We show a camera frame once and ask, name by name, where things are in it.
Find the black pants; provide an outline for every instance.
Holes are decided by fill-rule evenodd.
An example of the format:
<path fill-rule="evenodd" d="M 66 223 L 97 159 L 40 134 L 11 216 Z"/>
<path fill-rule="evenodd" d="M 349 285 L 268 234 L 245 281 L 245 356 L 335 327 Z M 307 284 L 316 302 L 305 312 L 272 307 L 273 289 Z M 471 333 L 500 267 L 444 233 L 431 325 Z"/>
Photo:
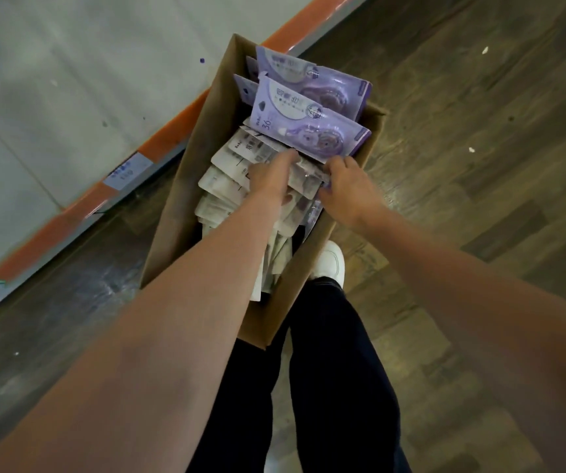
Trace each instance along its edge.
<path fill-rule="evenodd" d="M 358 313 L 329 278 L 304 286 L 266 351 L 235 343 L 188 471 L 263 472 L 272 438 L 271 392 L 288 327 L 303 471 L 409 472 L 395 392 Z"/>

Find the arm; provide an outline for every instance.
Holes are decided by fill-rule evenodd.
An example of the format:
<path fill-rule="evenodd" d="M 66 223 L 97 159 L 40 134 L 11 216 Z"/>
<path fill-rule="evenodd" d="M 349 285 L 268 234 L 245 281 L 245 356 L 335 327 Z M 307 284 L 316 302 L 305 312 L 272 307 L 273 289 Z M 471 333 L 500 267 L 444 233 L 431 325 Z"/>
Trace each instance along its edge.
<path fill-rule="evenodd" d="M 293 150 L 130 303 L 0 444 L 0 472 L 184 471 L 279 216 Z"/>
<path fill-rule="evenodd" d="M 553 471 L 566 472 L 566 301 L 410 225 L 354 159 L 328 167 L 327 212 L 386 256 Z"/>

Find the cardboard box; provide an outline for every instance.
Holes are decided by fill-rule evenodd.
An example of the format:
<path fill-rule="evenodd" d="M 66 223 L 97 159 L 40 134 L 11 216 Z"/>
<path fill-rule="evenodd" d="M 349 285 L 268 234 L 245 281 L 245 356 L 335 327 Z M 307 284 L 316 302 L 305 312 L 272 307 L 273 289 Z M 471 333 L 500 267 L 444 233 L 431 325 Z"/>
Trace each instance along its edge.
<path fill-rule="evenodd" d="M 194 211 L 202 196 L 198 181 L 204 175 L 213 154 L 225 143 L 250 114 L 243 104 L 232 77 L 237 73 L 248 77 L 246 56 L 255 56 L 255 43 L 234 34 L 213 80 L 200 117 L 189 138 L 185 153 L 173 181 L 169 198 L 154 235 L 141 287 L 200 240 Z M 369 104 L 359 123 L 372 131 L 372 136 L 355 155 L 360 166 L 366 164 L 381 134 L 384 112 Z M 320 250 L 332 230 L 334 220 L 323 211 L 310 236 L 295 253 L 281 275 L 267 303 L 250 302 L 239 338 L 259 348 L 269 345 L 310 275 Z"/>

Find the wood-grain floor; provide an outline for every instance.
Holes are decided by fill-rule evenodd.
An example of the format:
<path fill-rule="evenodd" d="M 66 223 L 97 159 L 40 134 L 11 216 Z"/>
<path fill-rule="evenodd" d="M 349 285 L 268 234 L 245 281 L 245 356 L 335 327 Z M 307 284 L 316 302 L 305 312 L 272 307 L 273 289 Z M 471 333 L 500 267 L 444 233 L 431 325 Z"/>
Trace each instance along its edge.
<path fill-rule="evenodd" d="M 373 83 L 389 117 L 367 171 L 391 207 L 566 298 L 566 0 L 370 0 L 304 57 Z M 0 305 L 0 439 L 134 295 L 173 169 Z M 414 471 L 545 471 L 388 262 L 348 230 L 333 239 Z M 300 471 L 290 351 L 269 471 Z"/>

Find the shoe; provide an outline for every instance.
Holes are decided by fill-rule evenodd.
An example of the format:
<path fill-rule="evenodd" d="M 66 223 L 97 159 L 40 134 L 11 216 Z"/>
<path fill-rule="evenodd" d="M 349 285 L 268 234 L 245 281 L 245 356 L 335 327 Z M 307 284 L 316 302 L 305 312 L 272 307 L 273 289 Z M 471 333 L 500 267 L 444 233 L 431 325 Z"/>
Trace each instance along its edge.
<path fill-rule="evenodd" d="M 344 255 L 333 241 L 327 241 L 311 271 L 310 279 L 329 277 L 344 288 Z"/>

